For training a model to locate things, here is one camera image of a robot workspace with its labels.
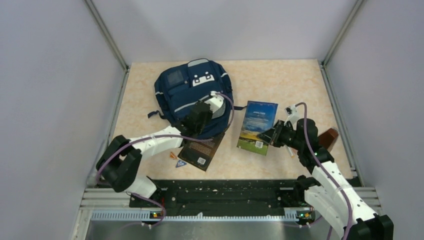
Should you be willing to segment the black paperback book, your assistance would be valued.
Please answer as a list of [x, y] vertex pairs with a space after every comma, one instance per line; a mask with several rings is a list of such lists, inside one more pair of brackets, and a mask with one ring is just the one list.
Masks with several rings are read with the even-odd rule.
[[178, 154], [178, 158], [206, 172], [225, 134], [214, 136], [211, 141], [188, 141]]

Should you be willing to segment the navy blue student backpack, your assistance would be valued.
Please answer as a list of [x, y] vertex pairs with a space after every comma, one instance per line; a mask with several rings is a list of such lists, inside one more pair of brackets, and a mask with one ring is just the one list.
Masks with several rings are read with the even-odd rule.
[[154, 83], [162, 119], [171, 124], [186, 117], [198, 101], [207, 101], [212, 91], [233, 98], [230, 76], [223, 66], [199, 58], [163, 71]]

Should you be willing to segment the blue landscape cover book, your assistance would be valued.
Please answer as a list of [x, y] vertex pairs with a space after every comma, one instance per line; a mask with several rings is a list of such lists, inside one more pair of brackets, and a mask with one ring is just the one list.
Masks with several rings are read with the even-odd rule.
[[266, 156], [270, 139], [263, 140], [259, 138], [259, 135], [274, 126], [277, 110], [277, 103], [249, 100], [236, 147]]

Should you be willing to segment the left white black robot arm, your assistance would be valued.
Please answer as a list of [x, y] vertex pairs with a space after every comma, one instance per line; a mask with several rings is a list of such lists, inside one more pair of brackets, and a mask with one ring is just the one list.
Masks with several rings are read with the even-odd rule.
[[138, 174], [142, 160], [180, 148], [188, 141], [197, 141], [205, 125], [223, 103], [221, 99], [200, 100], [183, 119], [158, 132], [138, 138], [116, 136], [95, 166], [96, 181], [104, 179], [115, 192], [141, 196], [147, 206], [156, 206], [161, 194], [149, 177]]

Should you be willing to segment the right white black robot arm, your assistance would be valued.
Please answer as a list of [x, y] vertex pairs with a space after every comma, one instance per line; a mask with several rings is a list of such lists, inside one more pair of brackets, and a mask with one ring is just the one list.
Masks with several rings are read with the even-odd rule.
[[315, 208], [342, 240], [392, 240], [394, 223], [380, 215], [359, 196], [343, 177], [328, 149], [320, 143], [316, 123], [301, 118], [293, 126], [278, 120], [257, 135], [279, 148], [296, 150], [310, 177], [301, 175], [294, 184], [293, 200], [299, 206]]

